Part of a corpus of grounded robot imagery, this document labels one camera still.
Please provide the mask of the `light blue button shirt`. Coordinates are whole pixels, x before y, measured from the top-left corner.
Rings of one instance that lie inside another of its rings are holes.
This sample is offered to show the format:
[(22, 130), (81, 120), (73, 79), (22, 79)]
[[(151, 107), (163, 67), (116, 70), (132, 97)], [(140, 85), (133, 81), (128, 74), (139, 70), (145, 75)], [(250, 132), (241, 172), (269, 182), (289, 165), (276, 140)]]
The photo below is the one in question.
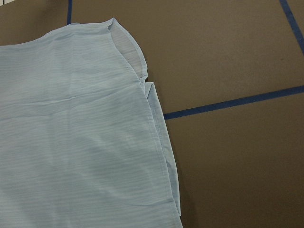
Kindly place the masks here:
[(180, 228), (144, 55), (116, 19), (0, 48), (3, 228)]

